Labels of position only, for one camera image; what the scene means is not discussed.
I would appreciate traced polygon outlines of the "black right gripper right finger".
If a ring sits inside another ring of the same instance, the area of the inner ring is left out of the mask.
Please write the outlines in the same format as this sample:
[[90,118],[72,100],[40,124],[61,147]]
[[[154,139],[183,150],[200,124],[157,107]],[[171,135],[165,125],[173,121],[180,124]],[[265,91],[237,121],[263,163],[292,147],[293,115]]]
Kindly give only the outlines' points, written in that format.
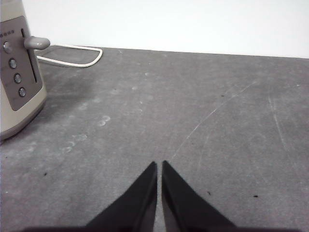
[[168,232],[229,232],[237,228],[201,198],[166,160],[162,162],[162,205]]

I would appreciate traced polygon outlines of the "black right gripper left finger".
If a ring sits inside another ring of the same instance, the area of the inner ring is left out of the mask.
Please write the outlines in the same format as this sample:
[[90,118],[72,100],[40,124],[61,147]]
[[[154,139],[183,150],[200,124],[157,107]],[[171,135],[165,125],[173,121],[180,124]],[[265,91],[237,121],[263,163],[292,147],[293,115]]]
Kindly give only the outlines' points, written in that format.
[[152,232],[157,204],[153,161],[118,199],[87,223],[92,232]]

